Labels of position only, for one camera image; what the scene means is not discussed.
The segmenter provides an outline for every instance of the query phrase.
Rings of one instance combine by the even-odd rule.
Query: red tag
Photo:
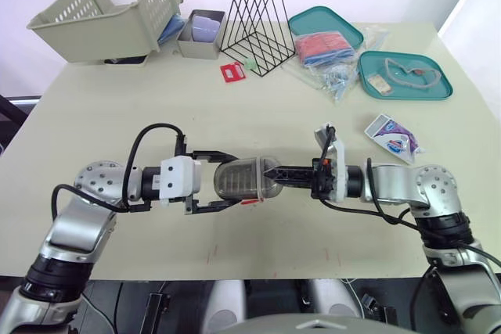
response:
[[[238,62],[226,64],[225,66],[220,66],[220,68],[226,82],[234,82],[245,78],[242,66]]]

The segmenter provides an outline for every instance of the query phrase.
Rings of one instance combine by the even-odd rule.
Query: small package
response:
[[[334,64],[355,55],[355,50],[339,31],[301,35],[294,44],[304,66]]]
[[[365,131],[376,144],[406,163],[414,163],[420,147],[414,135],[388,115],[381,114]]]

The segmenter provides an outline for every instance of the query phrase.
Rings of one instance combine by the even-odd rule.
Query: black cable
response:
[[[410,213],[410,207],[408,207],[405,210],[402,210],[402,212],[398,215],[398,219],[404,219],[404,216]]]
[[[118,332],[118,324],[117,324],[118,303],[120,302],[120,295],[122,294],[123,288],[124,288],[124,283],[120,282],[120,286],[118,287],[118,292],[117,292],[117,299],[115,300],[115,309],[113,311],[113,326],[117,332]]]
[[[353,213],[353,214],[367,214],[367,215],[372,215],[374,217],[381,217],[381,214],[377,211],[372,211],[372,210],[362,210],[362,209],[349,209],[347,207],[337,207],[336,205],[333,205],[332,203],[328,203],[324,199],[320,199],[320,202],[323,203],[326,207],[329,207],[330,209],[342,211],[344,213]],[[437,235],[434,232],[423,230],[418,228],[415,224],[409,223],[408,221],[404,221],[402,219],[399,219],[397,217],[393,217],[391,215],[386,214],[387,217],[389,217],[392,221],[396,221],[397,224],[402,224],[408,228],[411,228],[412,230],[416,230],[418,232],[424,232],[429,236],[435,236],[440,239],[443,239],[443,236]]]
[[[370,195],[373,197],[374,206],[376,207],[381,217],[389,224],[395,225],[398,224],[398,221],[391,219],[391,216],[387,215],[381,205],[379,204],[379,199],[376,193],[376,185],[374,184],[374,175],[373,175],[373,163],[370,158],[367,158],[367,180],[369,181]]]
[[[132,144],[131,152],[129,153],[127,159],[127,166],[125,167],[124,183],[122,185],[122,205],[124,206],[124,209],[122,209],[123,212],[128,212],[131,208],[128,203],[127,191],[128,181],[131,177],[132,164],[134,163],[135,154],[137,153],[139,144],[141,143],[141,140],[145,136],[145,134],[156,128],[169,128],[175,131],[178,134],[175,144],[175,156],[185,152],[185,150],[183,150],[185,135],[182,133],[181,129],[179,129],[175,125],[168,123],[155,123],[140,131],[135,138],[134,144]]]
[[[413,331],[416,331],[416,302],[417,302],[417,296],[420,293],[421,288],[423,287],[424,284],[424,279],[426,278],[427,274],[434,269],[434,266],[430,266],[426,271],[424,272],[423,276],[420,278],[420,281],[417,283],[416,288],[414,289],[413,297],[410,300],[410,305],[409,305],[409,318],[410,318],[410,328]]]
[[[334,137],[334,134],[336,130],[334,127],[327,126],[327,139],[326,142],[323,144],[322,148],[322,154],[320,155],[320,166],[323,166],[323,160],[326,158],[327,155],[327,150],[329,150],[330,143],[332,142],[332,138]]]
[[[84,294],[82,293],[81,294],[82,297],[84,298],[85,302],[90,305],[90,307],[94,310],[94,312],[96,312],[99,316],[101,316],[101,318],[103,320],[106,321],[106,323],[108,324],[108,326],[110,327],[111,331],[113,332],[113,334],[118,334],[117,333],[117,330],[115,329],[115,327],[113,326],[113,323],[110,321],[110,319],[108,318],[108,316],[106,316],[103,311],[101,311],[98,307],[96,307],[94,305],[94,303]]]
[[[164,293],[164,290],[171,284],[170,281],[165,281],[162,283],[160,288],[158,289],[158,293]]]
[[[498,260],[490,253],[487,253],[484,250],[481,250],[475,246],[471,246],[469,244],[466,244],[465,242],[458,242],[457,245],[462,247],[462,248],[465,248],[467,250],[471,250],[472,252],[478,253],[485,258],[488,258],[490,261],[492,261],[494,264],[496,264],[497,266],[499,266],[501,268],[501,260]]]
[[[115,206],[110,205],[109,203],[106,203],[106,202],[102,201],[101,199],[97,199],[94,196],[91,196],[91,195],[89,195],[87,193],[84,193],[81,190],[79,190],[79,189],[77,189],[77,188],[75,188],[75,187],[73,187],[71,185],[68,185],[68,184],[58,184],[52,190],[52,197],[51,197],[51,213],[52,213],[52,220],[53,221],[57,217],[57,196],[58,196],[59,191],[61,189],[69,191],[69,192],[73,193],[74,195],[81,197],[82,199],[86,199],[86,200],[88,200],[91,203],[99,205],[100,207],[104,207],[104,208],[106,208],[108,210],[111,210],[111,211],[116,211],[116,212],[119,211]]]

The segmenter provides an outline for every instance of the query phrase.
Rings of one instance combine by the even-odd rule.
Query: plastic container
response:
[[[279,161],[269,156],[224,163],[214,173],[214,190],[222,199],[270,199],[282,185],[264,173],[277,166]]]
[[[332,9],[316,6],[292,16],[289,26],[296,35],[319,33],[321,31],[339,31],[352,46],[357,49],[363,42],[363,34]]]
[[[219,22],[219,30],[212,42],[197,42],[193,40],[193,17],[202,16]],[[178,36],[178,46],[185,58],[217,59],[224,34],[226,13],[209,9],[194,9]]]
[[[160,51],[158,38],[182,0],[56,0],[28,24],[68,62],[128,58]]]
[[[430,88],[416,89],[401,85],[392,78],[399,77],[401,80],[408,81],[414,85],[427,84],[425,75],[404,72],[401,67],[390,66],[390,76],[387,74],[384,61],[392,59],[396,63],[412,68],[413,71],[433,69],[440,73],[438,84]],[[432,59],[423,55],[405,54],[400,52],[387,51],[366,51],[361,54],[359,59],[359,71],[362,78],[362,87],[368,95],[385,100],[406,100],[406,101],[442,101],[450,97],[453,93],[452,85],[445,76],[441,67]],[[391,86],[391,93],[383,95],[379,93],[371,84],[370,78],[375,75],[381,76],[388,85]]]

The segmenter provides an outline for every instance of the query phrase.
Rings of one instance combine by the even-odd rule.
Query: red item in bag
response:
[[[346,48],[351,48],[351,46],[346,39],[344,39],[343,34],[338,31],[305,35],[296,40],[297,54],[302,63],[310,56],[322,55],[335,50],[344,50]]]

